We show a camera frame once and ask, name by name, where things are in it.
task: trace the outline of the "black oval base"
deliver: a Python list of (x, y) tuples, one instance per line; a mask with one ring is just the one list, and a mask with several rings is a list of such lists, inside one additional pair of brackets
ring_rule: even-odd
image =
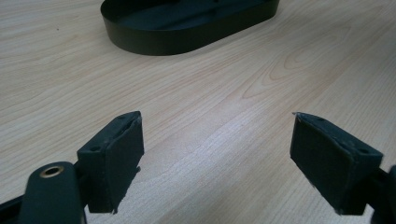
[(279, 0), (106, 0), (110, 40), (138, 54), (192, 51), (272, 18)]

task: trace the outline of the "wooden table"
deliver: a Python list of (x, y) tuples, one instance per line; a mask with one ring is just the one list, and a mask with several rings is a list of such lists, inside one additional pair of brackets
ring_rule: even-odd
[(36, 168), (140, 110), (146, 154), (119, 213), (89, 223), (369, 223), (339, 217), (290, 159), (293, 111), (396, 163), (396, 2), (281, 0), (274, 18), (193, 52), (108, 39), (101, 1), (0, 2), (0, 202)]

